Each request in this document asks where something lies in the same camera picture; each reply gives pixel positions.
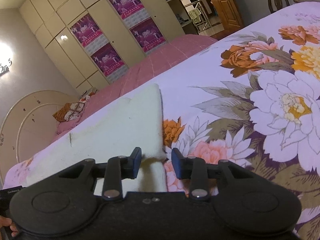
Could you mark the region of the person's left hand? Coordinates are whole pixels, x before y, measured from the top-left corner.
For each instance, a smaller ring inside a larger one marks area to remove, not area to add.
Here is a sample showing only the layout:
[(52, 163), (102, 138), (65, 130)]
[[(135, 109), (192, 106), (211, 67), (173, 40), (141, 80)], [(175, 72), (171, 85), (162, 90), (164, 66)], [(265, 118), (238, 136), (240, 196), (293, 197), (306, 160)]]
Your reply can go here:
[(0, 217), (0, 228), (2, 227), (9, 227), (12, 231), (11, 236), (15, 237), (18, 234), (18, 230), (16, 228), (16, 225), (12, 222), (10, 218), (7, 217)]

